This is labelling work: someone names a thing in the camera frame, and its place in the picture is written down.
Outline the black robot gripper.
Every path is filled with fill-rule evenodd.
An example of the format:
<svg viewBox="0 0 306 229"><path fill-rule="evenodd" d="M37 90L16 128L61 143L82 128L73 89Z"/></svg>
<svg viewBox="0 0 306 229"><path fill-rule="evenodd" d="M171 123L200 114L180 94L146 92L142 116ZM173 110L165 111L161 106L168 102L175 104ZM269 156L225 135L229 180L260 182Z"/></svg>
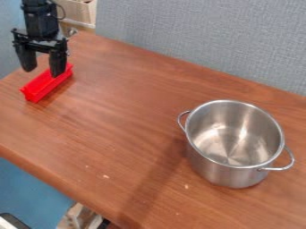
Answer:
<svg viewBox="0 0 306 229"><path fill-rule="evenodd" d="M30 72L37 67L36 53L46 53L52 78L64 73L68 56L66 38L58 26L58 7L52 0L21 0L25 28L10 30L24 71Z"/></svg>

